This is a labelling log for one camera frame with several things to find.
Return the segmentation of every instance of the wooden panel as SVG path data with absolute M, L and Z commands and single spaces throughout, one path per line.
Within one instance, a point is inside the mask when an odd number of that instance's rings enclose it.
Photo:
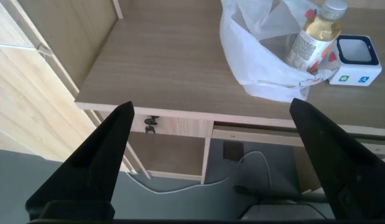
M 33 47 L 16 22 L 0 3 L 0 43 Z
M 298 133 L 285 131 L 269 131 L 216 125 L 213 129 L 212 138 L 304 147 L 303 141 Z M 385 141 L 367 139 L 357 140 L 371 152 L 385 154 Z
M 164 177 L 164 178 L 173 178 L 173 179 L 183 179 L 183 180 L 196 180 L 201 181 L 202 177 L 199 175 L 190 175 L 190 174 L 175 174 L 170 172 L 160 172 L 160 171 L 148 171 L 148 173 L 153 177 Z
M 200 180 L 205 139 L 131 132 L 129 143 L 148 172 L 172 178 L 192 175 Z
M 18 151 L 64 161 L 95 129 L 72 99 L 38 52 L 0 48 L 0 130 Z
M 209 161 L 210 140 L 211 138 L 205 138 L 205 148 L 203 150 L 202 177 L 200 179 L 201 184 L 205 183 L 207 163 Z
M 126 148 L 126 150 L 124 151 L 123 159 L 124 159 L 124 162 L 130 166 L 132 173 L 136 174 L 141 170 L 140 165 L 138 164 L 137 160 L 134 158 L 134 156 L 132 155 L 131 151 L 128 148 Z
M 129 142 L 126 144 L 126 150 L 130 152 L 131 157 L 135 160 L 135 162 L 137 163 L 138 167 L 143 171 L 143 173 L 145 174 L 145 176 L 146 176 L 148 179 L 151 179 L 151 175 L 148 173 L 147 169 L 146 169 L 145 166 L 142 164 L 140 158 L 137 156 L 135 150 L 131 147 L 131 145 L 130 145 Z
M 20 152 L 25 154 L 36 155 L 34 151 L 32 151 L 31 149 L 28 149 L 27 147 L 17 142 L 15 139 L 7 135 L 6 133 L 2 132 L 1 130 L 0 130 L 0 149 L 12 151 L 12 152 Z
M 100 115 L 105 119 L 110 112 L 100 111 Z M 147 126 L 145 119 L 151 118 L 147 115 L 134 115 L 131 131 L 144 133 Z M 172 134 L 178 136 L 191 137 L 210 137 L 213 131 L 213 122 L 198 119 L 169 118 L 161 116 L 156 119 L 157 125 L 154 125 L 157 134 Z
M 117 19 L 112 0 L 19 0 L 77 87 Z
M 294 128 L 290 104 L 249 96 L 235 80 L 220 17 L 219 1 L 135 1 L 115 24 L 78 105 L 111 111 L 132 100 L 138 114 Z M 383 72 L 371 86 L 310 88 L 307 101 L 349 133 L 385 136 L 384 21 L 385 10 L 372 9 L 348 9 L 343 18 L 343 33 L 374 42 Z

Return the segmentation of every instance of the blue icon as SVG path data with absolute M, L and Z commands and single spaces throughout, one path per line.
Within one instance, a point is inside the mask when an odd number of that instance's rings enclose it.
M 369 80 L 369 77 L 361 77 L 360 80 L 358 82 L 360 83 L 366 83 L 366 81 Z

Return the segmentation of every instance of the white cable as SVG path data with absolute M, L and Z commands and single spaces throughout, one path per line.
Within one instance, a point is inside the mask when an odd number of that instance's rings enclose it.
M 272 178 L 271 178 L 271 172 L 270 172 L 270 169 L 269 169 L 269 165 L 268 165 L 268 161 L 266 159 L 266 156 L 262 153 L 262 152 L 259 152 L 259 151 L 253 151 L 253 152 L 249 152 L 247 154 L 245 154 L 240 160 L 239 162 L 237 163 L 237 167 L 239 166 L 239 164 L 241 163 L 241 161 L 247 157 L 248 155 L 251 155 L 251 154 L 254 154 L 254 153 L 258 153 L 260 155 L 262 155 L 262 158 L 264 159 L 264 162 L 266 162 L 266 165 L 267 165 L 267 172 L 268 172 L 268 181 L 269 181 L 269 186 L 270 188 L 272 188 Z M 189 187 L 186 187 L 186 188 L 183 188 L 183 189 L 177 189 L 177 190 L 171 190 L 171 191 L 167 191 L 167 192 L 157 192 L 155 190 L 152 190 L 150 188 L 148 188 L 147 186 L 145 186 L 144 184 L 140 183 L 137 179 L 135 179 L 130 173 L 126 173 L 133 181 L 135 181 L 135 183 L 137 183 L 138 185 L 140 185 L 142 188 L 154 193 L 154 194 L 172 194 L 172 193 L 177 193 L 177 192 L 181 192 L 181 191 L 184 191 L 184 190 L 188 190 L 188 189 L 192 189 L 194 187 L 209 187 L 209 186 L 212 186 L 212 185 L 216 185 L 216 184 L 219 184 L 219 183 L 222 183 L 224 181 L 226 181 L 228 178 L 231 177 L 231 175 L 225 177 L 224 179 L 222 180 L 219 180 L 217 182 L 214 182 L 214 183 L 211 183 L 211 184 L 195 184 L 195 185 L 192 185 L 192 186 L 189 186 Z

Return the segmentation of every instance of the plastic bottle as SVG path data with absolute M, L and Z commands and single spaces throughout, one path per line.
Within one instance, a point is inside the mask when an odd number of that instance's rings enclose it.
M 312 16 L 303 26 L 286 57 L 286 64 L 314 73 L 340 35 L 340 19 L 346 9 L 344 0 L 327 0 L 319 15 Z

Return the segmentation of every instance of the white cube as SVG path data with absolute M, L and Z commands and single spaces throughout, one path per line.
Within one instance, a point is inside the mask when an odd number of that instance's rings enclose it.
M 340 67 L 330 84 L 368 86 L 380 74 L 381 64 L 368 36 L 340 35 L 337 48 Z

